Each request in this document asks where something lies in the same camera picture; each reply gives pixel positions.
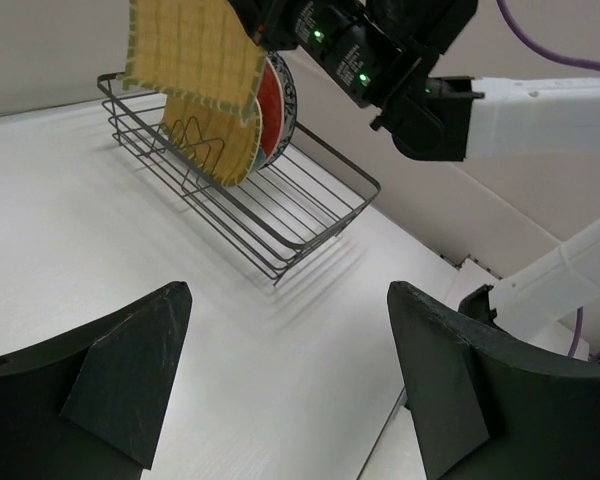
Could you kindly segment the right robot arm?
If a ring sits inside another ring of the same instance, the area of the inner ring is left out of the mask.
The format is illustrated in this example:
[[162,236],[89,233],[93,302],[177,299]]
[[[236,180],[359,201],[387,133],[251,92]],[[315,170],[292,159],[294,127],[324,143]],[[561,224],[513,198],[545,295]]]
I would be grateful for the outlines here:
[[[435,77],[432,69],[477,12],[474,1],[236,1],[247,36],[267,51],[304,50],[359,107],[375,106],[405,157],[461,162],[515,154],[600,154],[600,61],[512,33],[581,78]],[[518,273],[468,296],[461,310],[532,342],[600,299],[600,219]]]

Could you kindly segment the curved yellow bamboo plate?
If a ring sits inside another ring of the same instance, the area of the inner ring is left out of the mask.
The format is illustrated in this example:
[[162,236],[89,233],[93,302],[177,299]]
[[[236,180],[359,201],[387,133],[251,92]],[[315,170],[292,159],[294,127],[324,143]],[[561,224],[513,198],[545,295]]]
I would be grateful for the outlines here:
[[224,187],[242,183],[261,153],[259,104],[244,124],[233,114],[169,96],[160,128],[185,158]]

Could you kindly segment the square yellow bamboo plate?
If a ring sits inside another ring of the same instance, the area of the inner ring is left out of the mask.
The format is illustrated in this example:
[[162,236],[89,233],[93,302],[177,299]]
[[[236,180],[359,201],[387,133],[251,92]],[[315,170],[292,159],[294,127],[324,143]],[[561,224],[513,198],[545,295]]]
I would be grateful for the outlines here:
[[248,124],[266,51],[244,31],[227,1],[136,0],[129,3],[124,89],[132,86],[217,109]]

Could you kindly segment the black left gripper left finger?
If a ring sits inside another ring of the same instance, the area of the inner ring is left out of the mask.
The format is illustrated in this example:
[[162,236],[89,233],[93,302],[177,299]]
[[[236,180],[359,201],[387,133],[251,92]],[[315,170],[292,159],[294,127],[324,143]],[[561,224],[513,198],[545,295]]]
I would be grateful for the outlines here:
[[0,356],[0,479],[138,479],[151,469],[187,334],[189,287]]

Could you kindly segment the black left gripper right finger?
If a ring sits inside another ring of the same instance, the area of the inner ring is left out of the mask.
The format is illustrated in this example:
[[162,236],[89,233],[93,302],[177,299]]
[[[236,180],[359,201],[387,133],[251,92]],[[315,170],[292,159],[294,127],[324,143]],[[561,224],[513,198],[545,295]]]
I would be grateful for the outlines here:
[[522,342],[405,281],[391,330],[430,479],[600,479],[600,365]]

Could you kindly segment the red and teal floral plate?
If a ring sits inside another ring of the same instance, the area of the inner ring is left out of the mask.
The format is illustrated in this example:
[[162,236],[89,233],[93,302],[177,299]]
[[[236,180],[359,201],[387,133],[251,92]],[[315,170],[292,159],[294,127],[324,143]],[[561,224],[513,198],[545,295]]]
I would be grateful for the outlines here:
[[270,59],[266,59],[257,99],[261,111],[262,131],[255,169],[260,170],[273,159],[284,126],[282,86]]

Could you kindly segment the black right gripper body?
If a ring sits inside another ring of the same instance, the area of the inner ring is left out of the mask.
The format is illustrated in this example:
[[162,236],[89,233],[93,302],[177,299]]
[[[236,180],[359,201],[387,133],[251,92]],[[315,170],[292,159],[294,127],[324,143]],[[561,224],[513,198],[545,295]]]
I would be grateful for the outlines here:
[[266,51],[303,50],[359,107],[424,81],[477,12],[474,0],[231,2]]

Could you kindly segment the blue and white floral plate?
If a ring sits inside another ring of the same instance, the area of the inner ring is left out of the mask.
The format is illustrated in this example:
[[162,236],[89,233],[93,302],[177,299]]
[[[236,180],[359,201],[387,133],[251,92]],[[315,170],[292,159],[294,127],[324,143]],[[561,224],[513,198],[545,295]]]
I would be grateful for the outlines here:
[[268,161],[265,167],[274,163],[285,151],[290,144],[295,131],[298,112],[298,100],[295,82],[292,73],[284,60],[284,58],[276,53],[270,52],[268,59],[271,60],[275,68],[283,91],[283,106],[284,106],[284,126],[282,129],[282,137],[277,151],[274,153],[273,159]]

